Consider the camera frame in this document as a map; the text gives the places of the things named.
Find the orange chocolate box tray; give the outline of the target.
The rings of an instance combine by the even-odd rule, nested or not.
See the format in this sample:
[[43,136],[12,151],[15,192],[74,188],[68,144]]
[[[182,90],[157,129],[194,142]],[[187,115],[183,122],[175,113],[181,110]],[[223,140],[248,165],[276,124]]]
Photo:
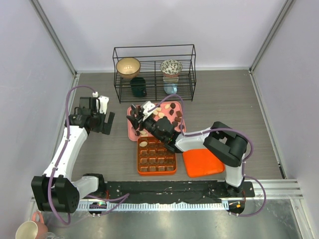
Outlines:
[[177,171],[176,155],[154,137],[137,141],[137,171],[141,176],[167,176]]

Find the pink tray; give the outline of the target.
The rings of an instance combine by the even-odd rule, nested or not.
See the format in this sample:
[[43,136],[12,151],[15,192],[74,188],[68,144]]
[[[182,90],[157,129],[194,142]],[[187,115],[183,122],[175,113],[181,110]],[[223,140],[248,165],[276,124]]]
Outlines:
[[[180,131],[180,122],[182,117],[181,104],[177,101],[164,102],[161,103],[159,107],[155,109],[151,115],[154,120],[162,119],[167,117],[171,124],[175,125],[175,130]],[[134,129],[131,122],[128,120],[128,138],[131,141],[138,141],[140,137],[152,137],[152,135],[146,130],[143,129]]]

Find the orange box lid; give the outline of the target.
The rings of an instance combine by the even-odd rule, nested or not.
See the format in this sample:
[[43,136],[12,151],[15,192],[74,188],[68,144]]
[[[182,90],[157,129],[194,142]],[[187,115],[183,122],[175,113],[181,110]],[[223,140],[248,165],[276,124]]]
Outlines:
[[224,164],[208,149],[192,149],[182,154],[190,178],[223,173]]

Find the metal tongs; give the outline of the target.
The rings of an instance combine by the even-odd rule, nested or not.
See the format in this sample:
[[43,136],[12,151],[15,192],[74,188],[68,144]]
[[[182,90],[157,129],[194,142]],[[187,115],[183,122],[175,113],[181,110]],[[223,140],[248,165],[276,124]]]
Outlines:
[[[141,111],[141,107],[137,107],[134,104],[131,104],[131,112],[130,112],[130,116],[143,116],[142,115],[142,111]],[[134,128],[132,127],[135,136],[140,136],[140,131],[139,130],[134,130]]]

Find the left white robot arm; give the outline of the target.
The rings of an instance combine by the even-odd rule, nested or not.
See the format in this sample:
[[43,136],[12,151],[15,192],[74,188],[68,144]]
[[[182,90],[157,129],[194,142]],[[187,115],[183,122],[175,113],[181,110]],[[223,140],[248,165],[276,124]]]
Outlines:
[[106,193],[102,174],[87,173],[71,180],[79,151],[92,132],[109,135],[114,112],[107,112],[109,98],[81,97],[79,106],[69,113],[60,145],[43,175],[32,179],[31,187],[38,208],[45,212],[73,213],[87,195],[96,199]]

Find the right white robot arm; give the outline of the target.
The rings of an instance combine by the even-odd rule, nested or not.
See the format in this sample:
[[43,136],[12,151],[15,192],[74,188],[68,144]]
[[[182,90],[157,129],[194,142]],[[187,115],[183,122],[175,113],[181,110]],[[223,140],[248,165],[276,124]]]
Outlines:
[[172,153],[184,153],[196,149],[208,149],[224,165],[226,170],[225,191],[238,196],[243,191],[243,162],[253,152],[253,144],[242,132],[216,121],[212,127],[184,133],[174,129],[166,118],[126,116],[134,129],[145,129]]

